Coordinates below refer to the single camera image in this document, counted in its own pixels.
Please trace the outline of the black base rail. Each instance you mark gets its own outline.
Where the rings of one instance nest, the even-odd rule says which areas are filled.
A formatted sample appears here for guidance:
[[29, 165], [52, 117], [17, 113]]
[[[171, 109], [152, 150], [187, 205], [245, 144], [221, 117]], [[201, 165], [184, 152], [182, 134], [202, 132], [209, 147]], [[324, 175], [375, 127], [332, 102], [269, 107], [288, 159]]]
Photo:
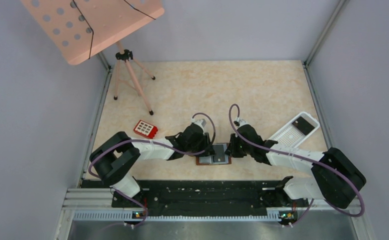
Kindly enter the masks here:
[[155, 217], [266, 217], [271, 208], [293, 212], [307, 199], [292, 200], [279, 180], [138, 180], [141, 191], [126, 199], [112, 193], [112, 208], [135, 208], [132, 219]]

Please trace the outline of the black VIP credit card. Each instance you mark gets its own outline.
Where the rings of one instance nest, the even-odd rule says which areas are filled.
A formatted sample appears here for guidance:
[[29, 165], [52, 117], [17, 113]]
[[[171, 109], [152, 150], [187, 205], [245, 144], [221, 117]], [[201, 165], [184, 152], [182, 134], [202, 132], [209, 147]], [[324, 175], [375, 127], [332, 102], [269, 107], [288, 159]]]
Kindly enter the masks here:
[[212, 163], [214, 165], [226, 165], [229, 163], [229, 157], [225, 154], [227, 150], [227, 145], [224, 144], [214, 144], [213, 149], [215, 155], [212, 158]]

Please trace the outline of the white plastic basket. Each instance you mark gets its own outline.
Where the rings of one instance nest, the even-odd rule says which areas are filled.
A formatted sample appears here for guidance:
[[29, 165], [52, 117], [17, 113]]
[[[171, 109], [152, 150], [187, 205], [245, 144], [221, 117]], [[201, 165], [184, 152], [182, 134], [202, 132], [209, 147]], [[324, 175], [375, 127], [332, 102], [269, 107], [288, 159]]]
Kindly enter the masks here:
[[[308, 135], [303, 135], [299, 130], [292, 126], [292, 122], [300, 116], [305, 118], [310, 124], [315, 127], [315, 129]], [[307, 138], [309, 138], [314, 132], [316, 132], [320, 126], [321, 125], [317, 119], [315, 119], [311, 114], [302, 111], [298, 113], [294, 118], [292, 118], [288, 123], [286, 123], [283, 127], [281, 127], [271, 137], [269, 137], [269, 140], [277, 141], [279, 144], [283, 144], [287, 147], [296, 148]]]

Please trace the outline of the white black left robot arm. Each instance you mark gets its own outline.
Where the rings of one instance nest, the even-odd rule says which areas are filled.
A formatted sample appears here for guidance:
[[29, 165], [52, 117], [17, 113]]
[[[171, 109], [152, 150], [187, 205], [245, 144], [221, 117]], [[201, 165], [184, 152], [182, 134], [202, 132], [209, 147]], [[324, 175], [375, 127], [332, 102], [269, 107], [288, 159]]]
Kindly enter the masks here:
[[176, 160], [184, 156], [208, 157], [215, 154], [213, 138], [197, 123], [184, 131], [158, 139], [137, 139], [119, 131], [89, 156], [89, 173], [106, 187], [130, 198], [141, 191], [129, 171], [141, 160]]

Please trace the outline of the pink music stand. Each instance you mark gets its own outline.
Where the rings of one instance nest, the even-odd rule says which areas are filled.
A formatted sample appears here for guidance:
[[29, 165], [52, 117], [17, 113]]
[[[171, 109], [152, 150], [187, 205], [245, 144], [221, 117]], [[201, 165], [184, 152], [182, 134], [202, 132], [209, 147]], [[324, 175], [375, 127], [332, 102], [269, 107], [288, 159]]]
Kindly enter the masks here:
[[160, 0], [23, 0], [21, 2], [70, 65], [78, 65], [115, 44], [116, 63], [124, 63], [150, 115], [153, 109], [130, 64], [155, 76], [120, 41], [165, 12]]

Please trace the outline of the red block with white grid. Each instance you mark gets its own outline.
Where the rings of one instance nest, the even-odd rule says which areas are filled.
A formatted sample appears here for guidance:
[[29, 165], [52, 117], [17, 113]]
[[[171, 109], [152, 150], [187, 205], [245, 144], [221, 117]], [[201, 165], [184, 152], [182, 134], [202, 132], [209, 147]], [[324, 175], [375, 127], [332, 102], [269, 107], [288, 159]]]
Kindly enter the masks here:
[[158, 132], [158, 128], [144, 120], [139, 120], [133, 128], [133, 132], [144, 138], [153, 139]]

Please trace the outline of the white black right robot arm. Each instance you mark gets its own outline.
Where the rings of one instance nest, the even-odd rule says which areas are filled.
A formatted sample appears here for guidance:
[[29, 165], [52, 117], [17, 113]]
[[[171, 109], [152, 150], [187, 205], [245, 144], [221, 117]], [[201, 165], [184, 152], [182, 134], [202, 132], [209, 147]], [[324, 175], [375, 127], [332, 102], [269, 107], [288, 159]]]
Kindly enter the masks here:
[[226, 154], [232, 158], [252, 157], [269, 166], [294, 169], [304, 177], [285, 177], [283, 192], [292, 200], [324, 200], [337, 210], [346, 209], [367, 183], [366, 177], [338, 148], [308, 151], [288, 147], [276, 140], [263, 140], [244, 121], [234, 121]]

